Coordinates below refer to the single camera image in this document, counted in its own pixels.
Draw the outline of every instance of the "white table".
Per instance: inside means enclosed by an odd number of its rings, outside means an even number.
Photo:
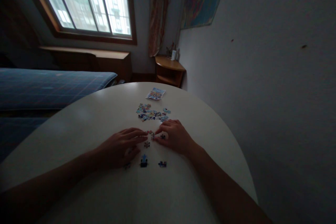
[[[157,87],[160,101],[145,99]],[[56,168],[93,149],[113,133],[138,127],[155,131],[159,120],[142,122],[140,103],[171,110],[191,137],[209,153],[256,202],[252,177],[243,153],[223,120],[188,92],[159,83],[128,83],[100,90],[55,114],[25,139],[0,165],[2,190]],[[150,143],[128,170],[93,174],[81,181],[40,223],[213,223],[217,217],[189,162]],[[141,155],[148,167],[140,168]],[[160,168],[160,161],[167,168]]]

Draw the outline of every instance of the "plaid bedspread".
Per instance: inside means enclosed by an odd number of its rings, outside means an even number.
[[[47,119],[0,117],[0,163]]]
[[[113,72],[0,68],[0,110],[63,109],[103,89]]]

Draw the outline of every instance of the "patterned curtain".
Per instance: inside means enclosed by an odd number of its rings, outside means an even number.
[[[150,57],[155,57],[163,42],[169,0],[150,0],[149,45]]]

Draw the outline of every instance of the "hand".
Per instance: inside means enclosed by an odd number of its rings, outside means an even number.
[[[123,167],[140,152],[136,144],[146,141],[147,135],[148,133],[141,129],[129,128],[110,136],[90,152],[94,170]]]
[[[168,133],[168,139],[164,140],[160,137],[155,137],[154,141],[157,141],[159,144],[166,146],[177,153],[187,156],[198,146],[179,120],[168,120],[163,122],[155,134],[159,134],[162,131]]]

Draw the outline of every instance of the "windowsill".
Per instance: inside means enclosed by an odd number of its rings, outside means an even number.
[[[74,40],[88,40],[88,41],[97,41],[97,42],[107,42],[107,43],[116,43],[116,44],[129,44],[137,45],[137,40],[132,38],[120,38],[120,37],[106,37],[106,36],[97,36],[97,35],[85,35],[70,33],[64,31],[53,31],[53,35],[56,38],[62,39],[74,39]]]

